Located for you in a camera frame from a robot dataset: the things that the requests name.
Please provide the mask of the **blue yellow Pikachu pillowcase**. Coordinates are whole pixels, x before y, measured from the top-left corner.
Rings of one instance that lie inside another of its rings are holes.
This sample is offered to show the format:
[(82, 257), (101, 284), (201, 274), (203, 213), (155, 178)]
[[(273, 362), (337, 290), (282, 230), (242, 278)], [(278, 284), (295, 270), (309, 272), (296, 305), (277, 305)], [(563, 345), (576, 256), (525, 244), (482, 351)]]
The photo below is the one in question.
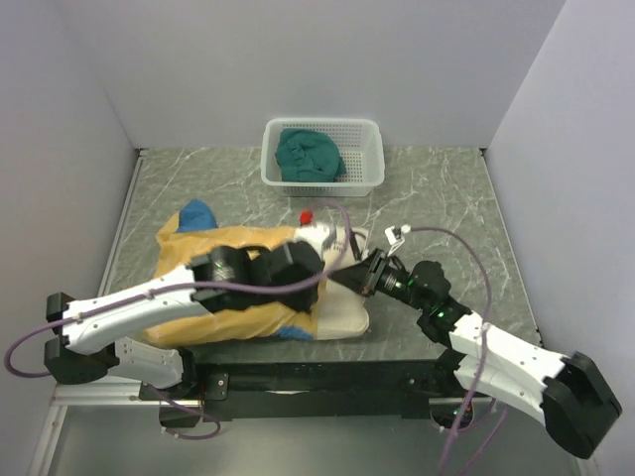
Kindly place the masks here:
[[(272, 249), (293, 239), (296, 232), (294, 227), (288, 225), (273, 228), (209, 228), (207, 225), (210, 222), (210, 209), (200, 200), (191, 201), (166, 222), (156, 234), (160, 247), (155, 271), (157, 278), (217, 246), (239, 248), (260, 245)], [(317, 306), (310, 312), (298, 312), (278, 302), (252, 306), (242, 311), (224, 310), (216, 314), (182, 318), (141, 332), (143, 340), (164, 348), (259, 337), (311, 341), (317, 338), (317, 334)]]

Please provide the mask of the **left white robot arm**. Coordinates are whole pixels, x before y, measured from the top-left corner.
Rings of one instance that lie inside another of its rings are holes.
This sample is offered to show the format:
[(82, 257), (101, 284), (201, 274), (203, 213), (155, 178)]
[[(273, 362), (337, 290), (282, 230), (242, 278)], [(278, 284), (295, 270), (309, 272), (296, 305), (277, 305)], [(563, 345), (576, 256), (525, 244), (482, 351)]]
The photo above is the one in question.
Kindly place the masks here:
[(279, 302), (307, 311), (318, 299), (324, 248), (306, 239), (271, 250), (218, 246), (142, 285), (104, 297), (73, 300), (59, 293), (47, 301), (47, 319), (59, 323), (45, 344), (44, 363), (62, 385), (91, 383), (108, 374), (191, 396), (198, 374), (182, 344), (164, 350), (132, 334), (185, 317), (243, 311)]

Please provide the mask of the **cream pillow with bear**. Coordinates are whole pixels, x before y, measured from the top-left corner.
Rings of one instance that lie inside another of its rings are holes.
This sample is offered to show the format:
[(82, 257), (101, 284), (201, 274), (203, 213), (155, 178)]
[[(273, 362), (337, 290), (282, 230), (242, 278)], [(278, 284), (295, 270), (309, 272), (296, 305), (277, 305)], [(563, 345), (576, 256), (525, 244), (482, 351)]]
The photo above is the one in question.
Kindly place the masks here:
[[(368, 231), (353, 228), (348, 242), (346, 255), (340, 255), (334, 261), (326, 262), (324, 267), (331, 268), (340, 259), (337, 270), (357, 264), (366, 254)], [(369, 326), (368, 312), (364, 307), (364, 298), (347, 288), (328, 279), (321, 287), (317, 306), (312, 312), (316, 319), (315, 340), (352, 339), (361, 336)]]

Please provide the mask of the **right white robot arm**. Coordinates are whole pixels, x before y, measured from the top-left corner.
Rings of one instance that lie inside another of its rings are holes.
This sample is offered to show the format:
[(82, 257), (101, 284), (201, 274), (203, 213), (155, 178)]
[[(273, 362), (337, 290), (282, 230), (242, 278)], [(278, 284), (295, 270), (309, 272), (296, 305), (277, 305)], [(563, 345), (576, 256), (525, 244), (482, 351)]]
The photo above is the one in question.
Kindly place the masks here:
[(622, 414), (590, 357), (563, 355), (487, 326), (451, 296), (438, 262), (421, 261), (407, 271), (376, 250), (331, 278), (361, 296), (381, 293), (420, 312), (418, 326), (445, 347), (449, 359), (435, 373), (441, 392), (456, 396), (473, 388), (513, 407), (542, 424), (560, 448), (577, 458), (590, 458)]

